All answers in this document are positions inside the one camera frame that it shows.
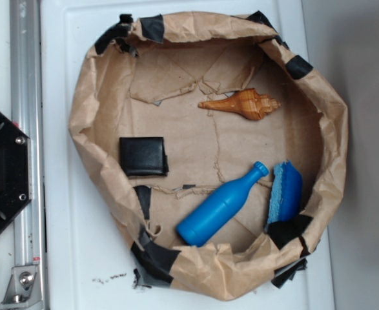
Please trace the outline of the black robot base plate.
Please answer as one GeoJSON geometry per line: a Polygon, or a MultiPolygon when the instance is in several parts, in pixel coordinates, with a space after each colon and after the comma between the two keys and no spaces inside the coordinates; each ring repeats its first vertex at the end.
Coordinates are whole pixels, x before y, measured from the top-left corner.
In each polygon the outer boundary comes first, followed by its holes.
{"type": "Polygon", "coordinates": [[[30,138],[0,112],[0,234],[31,201],[30,138]]]}

